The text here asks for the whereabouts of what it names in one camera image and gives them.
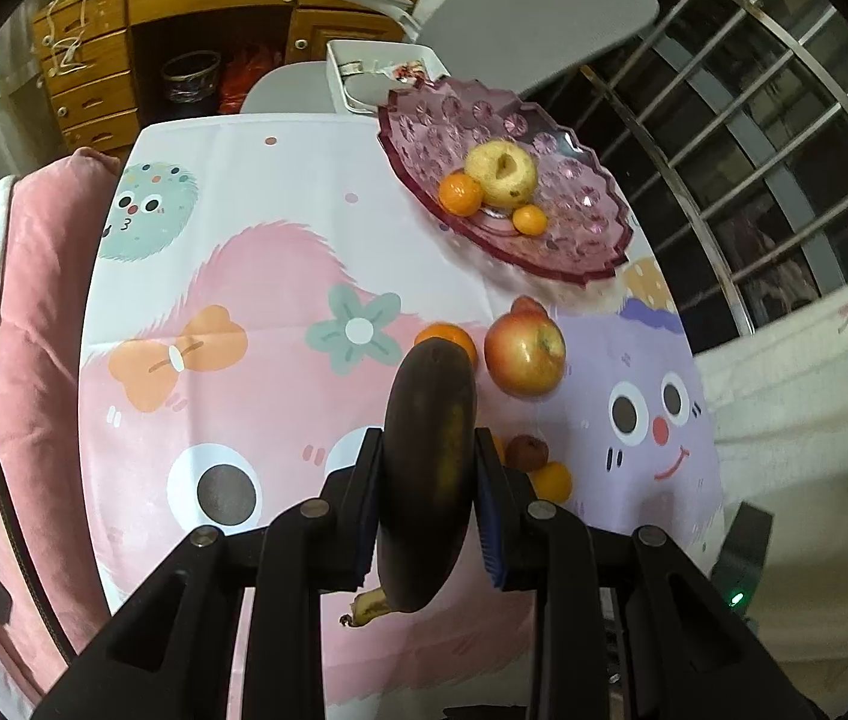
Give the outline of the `blackened banana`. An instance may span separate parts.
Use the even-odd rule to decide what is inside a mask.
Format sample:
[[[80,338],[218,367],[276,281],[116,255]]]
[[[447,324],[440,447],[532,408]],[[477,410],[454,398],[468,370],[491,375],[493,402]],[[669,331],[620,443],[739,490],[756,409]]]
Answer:
[[[342,626],[417,613],[453,574],[476,489],[476,410],[468,353],[443,338],[414,344],[389,390],[373,491],[380,587],[353,597]]]

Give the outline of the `small yellow orange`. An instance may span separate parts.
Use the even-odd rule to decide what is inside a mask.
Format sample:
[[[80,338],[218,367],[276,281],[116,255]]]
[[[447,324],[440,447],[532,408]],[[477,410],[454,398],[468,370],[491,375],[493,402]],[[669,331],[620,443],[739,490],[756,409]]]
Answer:
[[[529,479],[536,496],[552,504],[565,504],[574,492],[574,477],[560,461],[548,461],[529,473]]]

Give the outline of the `brown wrinkled fruit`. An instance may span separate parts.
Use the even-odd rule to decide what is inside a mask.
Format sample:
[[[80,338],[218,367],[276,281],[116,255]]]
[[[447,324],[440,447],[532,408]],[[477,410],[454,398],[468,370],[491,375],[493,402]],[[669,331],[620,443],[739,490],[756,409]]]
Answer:
[[[534,473],[549,461],[549,447],[536,436],[520,434],[512,437],[505,447],[505,465],[523,473]]]

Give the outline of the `orange with stem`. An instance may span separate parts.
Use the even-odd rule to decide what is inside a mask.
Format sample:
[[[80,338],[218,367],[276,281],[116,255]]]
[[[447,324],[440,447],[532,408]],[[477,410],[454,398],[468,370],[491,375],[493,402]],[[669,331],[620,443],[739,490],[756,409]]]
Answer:
[[[507,448],[505,440],[497,436],[497,434],[492,434],[492,442],[494,442],[495,454],[497,454],[500,465],[507,465],[505,463],[505,449]]]

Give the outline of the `large red yellow apple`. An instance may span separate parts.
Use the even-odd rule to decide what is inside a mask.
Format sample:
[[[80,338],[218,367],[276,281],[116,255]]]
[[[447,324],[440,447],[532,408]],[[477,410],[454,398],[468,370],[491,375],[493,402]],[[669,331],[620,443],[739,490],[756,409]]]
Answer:
[[[487,330],[484,361],[502,392],[540,398],[554,392],[564,378],[567,344],[544,305],[520,296]]]

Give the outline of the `orange beside apple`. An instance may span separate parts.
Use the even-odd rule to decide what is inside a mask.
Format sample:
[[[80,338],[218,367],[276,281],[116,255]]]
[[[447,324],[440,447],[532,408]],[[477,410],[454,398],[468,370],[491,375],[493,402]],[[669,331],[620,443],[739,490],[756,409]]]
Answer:
[[[460,346],[468,355],[471,361],[471,367],[474,371],[479,369],[479,351],[478,346],[474,343],[468,332],[460,325],[448,322],[435,322],[422,328],[421,332],[417,333],[414,338],[415,344],[424,343],[427,340],[440,338],[440,340],[449,341],[450,343]]]

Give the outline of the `right small orange in bowl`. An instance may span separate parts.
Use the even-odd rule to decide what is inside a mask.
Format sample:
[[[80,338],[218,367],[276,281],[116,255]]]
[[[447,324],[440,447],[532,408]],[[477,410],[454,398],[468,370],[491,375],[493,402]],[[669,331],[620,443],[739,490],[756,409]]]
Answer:
[[[539,206],[527,203],[511,213],[511,224],[522,236],[537,238],[546,232],[549,218]]]

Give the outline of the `left orange in bowl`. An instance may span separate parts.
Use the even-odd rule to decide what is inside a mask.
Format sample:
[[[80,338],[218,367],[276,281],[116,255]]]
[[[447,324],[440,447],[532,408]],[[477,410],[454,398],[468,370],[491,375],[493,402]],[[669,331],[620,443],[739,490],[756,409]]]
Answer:
[[[450,215],[469,218],[476,215],[484,203],[484,189],[466,172],[453,172],[438,185],[438,203]]]

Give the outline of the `yellow apple in bowl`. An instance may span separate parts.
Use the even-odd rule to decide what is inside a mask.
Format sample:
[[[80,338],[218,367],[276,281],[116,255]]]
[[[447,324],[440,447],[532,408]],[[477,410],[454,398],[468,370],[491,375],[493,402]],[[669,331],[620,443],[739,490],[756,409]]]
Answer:
[[[484,203],[515,210],[533,200],[538,169],[533,158],[515,143],[490,140],[466,154],[463,169],[484,189]]]

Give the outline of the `pink glass fruit bowl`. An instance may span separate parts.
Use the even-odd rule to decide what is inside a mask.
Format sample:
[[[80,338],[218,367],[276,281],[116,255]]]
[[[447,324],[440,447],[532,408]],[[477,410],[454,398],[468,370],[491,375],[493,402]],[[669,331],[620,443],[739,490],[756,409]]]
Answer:
[[[445,76],[391,91],[376,119],[422,210],[497,262],[579,286],[627,262],[634,225],[613,176],[541,106]]]

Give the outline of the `pink quilted pillow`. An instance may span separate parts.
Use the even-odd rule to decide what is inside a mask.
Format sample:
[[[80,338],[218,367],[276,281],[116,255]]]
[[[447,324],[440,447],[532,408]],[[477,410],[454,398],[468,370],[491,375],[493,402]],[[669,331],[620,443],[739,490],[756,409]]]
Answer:
[[[67,639],[108,621],[79,454],[80,337],[121,164],[81,148],[15,182],[0,304],[0,461],[38,577]]]

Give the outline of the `metal window grille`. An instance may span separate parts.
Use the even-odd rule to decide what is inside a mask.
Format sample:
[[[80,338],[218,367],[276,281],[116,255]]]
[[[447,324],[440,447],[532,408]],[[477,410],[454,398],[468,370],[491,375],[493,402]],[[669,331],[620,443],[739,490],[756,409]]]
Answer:
[[[564,93],[692,348],[848,284],[848,23],[829,0],[658,0]]]

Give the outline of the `white storage tray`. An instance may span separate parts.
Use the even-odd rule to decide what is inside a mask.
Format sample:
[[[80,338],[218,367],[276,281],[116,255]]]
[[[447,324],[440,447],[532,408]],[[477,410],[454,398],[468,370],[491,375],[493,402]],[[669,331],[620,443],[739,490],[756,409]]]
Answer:
[[[337,114],[373,115],[391,91],[403,93],[447,75],[430,47],[353,39],[326,44],[326,78]]]

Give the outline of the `black waste bin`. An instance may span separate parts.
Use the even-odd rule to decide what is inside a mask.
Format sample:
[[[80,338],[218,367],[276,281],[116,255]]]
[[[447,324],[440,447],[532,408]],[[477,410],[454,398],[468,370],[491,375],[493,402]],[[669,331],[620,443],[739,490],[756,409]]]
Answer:
[[[161,87],[168,119],[189,119],[217,112],[220,54],[193,50],[161,67]]]

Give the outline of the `grey office chair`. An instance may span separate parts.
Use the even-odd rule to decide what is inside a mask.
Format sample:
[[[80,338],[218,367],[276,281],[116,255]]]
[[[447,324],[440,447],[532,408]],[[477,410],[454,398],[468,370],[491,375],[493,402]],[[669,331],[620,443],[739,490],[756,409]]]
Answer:
[[[427,20],[410,0],[346,0],[386,16],[403,43],[430,47],[450,78],[525,96],[647,28],[657,0],[445,0]],[[259,78],[245,114],[337,114],[323,62],[298,62]]]

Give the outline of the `wooden desk with drawers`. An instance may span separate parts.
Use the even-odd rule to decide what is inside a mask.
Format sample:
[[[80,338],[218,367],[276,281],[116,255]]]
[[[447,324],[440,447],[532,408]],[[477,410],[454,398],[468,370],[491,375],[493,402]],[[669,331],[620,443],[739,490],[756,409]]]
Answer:
[[[124,156],[155,122],[211,115],[218,101],[168,98],[175,60],[214,52],[224,64],[318,60],[336,37],[396,41],[385,16],[342,0],[49,0],[33,44],[65,149]]]

